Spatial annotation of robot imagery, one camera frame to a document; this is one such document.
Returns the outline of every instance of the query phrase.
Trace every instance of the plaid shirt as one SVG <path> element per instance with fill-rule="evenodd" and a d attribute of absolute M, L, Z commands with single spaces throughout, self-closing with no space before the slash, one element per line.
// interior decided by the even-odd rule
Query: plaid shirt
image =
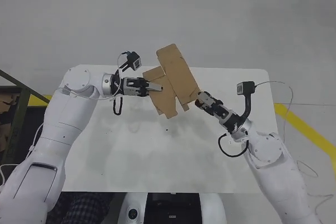
<path fill-rule="evenodd" d="M 104 192 L 61 192 L 46 224 L 100 224 L 113 196 Z"/>

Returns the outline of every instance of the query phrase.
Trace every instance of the gray floor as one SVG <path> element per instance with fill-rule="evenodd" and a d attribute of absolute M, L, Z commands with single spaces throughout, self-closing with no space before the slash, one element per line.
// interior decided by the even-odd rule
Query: gray floor
<path fill-rule="evenodd" d="M 125 50 L 137 51 L 144 65 L 157 65 L 155 50 L 170 43 L 192 67 L 260 68 L 271 80 L 287 82 L 295 94 L 292 111 L 336 145 L 336 0 L 0 1 L 0 68 L 42 94 L 52 94 L 68 68 L 115 65 Z M 274 102 L 290 100 L 289 89 L 278 84 L 272 93 Z M 319 216 L 336 223 L 329 158 L 289 124 L 286 132 L 292 155 L 320 174 L 305 179 L 309 190 L 335 195 Z M 236 204 L 249 205 L 243 199 L 226 207 L 234 211 Z M 275 219 L 251 211 L 229 219 Z"/>

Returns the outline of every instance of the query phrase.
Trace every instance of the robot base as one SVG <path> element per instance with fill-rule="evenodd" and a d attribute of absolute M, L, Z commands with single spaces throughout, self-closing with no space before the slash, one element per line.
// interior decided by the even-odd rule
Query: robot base
<path fill-rule="evenodd" d="M 226 224 L 218 194 L 127 193 L 118 224 Z"/>

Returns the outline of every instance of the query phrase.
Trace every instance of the black cable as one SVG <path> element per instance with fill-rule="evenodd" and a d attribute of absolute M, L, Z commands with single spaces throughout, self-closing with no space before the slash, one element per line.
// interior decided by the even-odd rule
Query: black cable
<path fill-rule="evenodd" d="M 248 118 L 248 116 L 250 115 L 250 112 L 251 112 L 251 95 L 249 94 L 245 96 L 245 111 L 241 116 L 243 121 L 245 121 L 246 118 Z"/>
<path fill-rule="evenodd" d="M 236 155 L 229 155 L 228 153 L 226 153 L 223 149 L 222 149 L 222 146 L 220 145 L 220 141 L 223 137 L 227 136 L 227 134 L 223 134 L 221 135 L 219 138 L 218 138 L 218 145 L 219 145 L 219 148 L 220 148 L 220 151 L 222 151 L 222 153 L 224 153 L 224 155 L 226 155 L 227 157 L 231 157 L 231 158 L 235 158 L 235 157 L 239 157 L 241 155 L 243 155 L 246 150 L 248 150 L 249 148 L 249 140 L 246 141 L 246 147 L 244 148 L 243 151 L 241 151 L 239 154 L 236 154 Z"/>
<path fill-rule="evenodd" d="M 121 97 L 121 100 L 120 100 L 119 110 L 118 110 L 118 112 L 116 112 L 116 99 L 113 100 L 113 113 L 115 115 L 121 115 L 122 105 L 123 105 L 123 97 Z"/>

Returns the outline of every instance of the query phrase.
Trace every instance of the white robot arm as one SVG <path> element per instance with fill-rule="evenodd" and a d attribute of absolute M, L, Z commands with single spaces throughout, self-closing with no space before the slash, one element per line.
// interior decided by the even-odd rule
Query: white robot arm
<path fill-rule="evenodd" d="M 33 152 L 0 189 L 0 223 L 45 223 L 61 193 L 71 145 L 97 104 L 93 99 L 116 94 L 147 96 L 150 90 L 161 91 L 162 87 L 143 78 L 121 79 L 118 71 L 91 73 L 85 65 L 71 68 L 46 109 L 43 131 Z"/>
<path fill-rule="evenodd" d="M 239 155 L 228 155 L 220 148 L 230 157 L 244 154 L 261 191 L 283 224 L 318 224 L 320 222 L 307 201 L 305 182 L 281 138 L 275 133 L 257 132 L 253 122 L 248 119 L 254 85 L 254 82 L 238 84 L 238 95 L 244 95 L 246 102 L 242 116 L 227 109 L 222 101 L 207 92 L 200 92 L 195 104 L 216 117 L 235 142 L 245 142 Z"/>

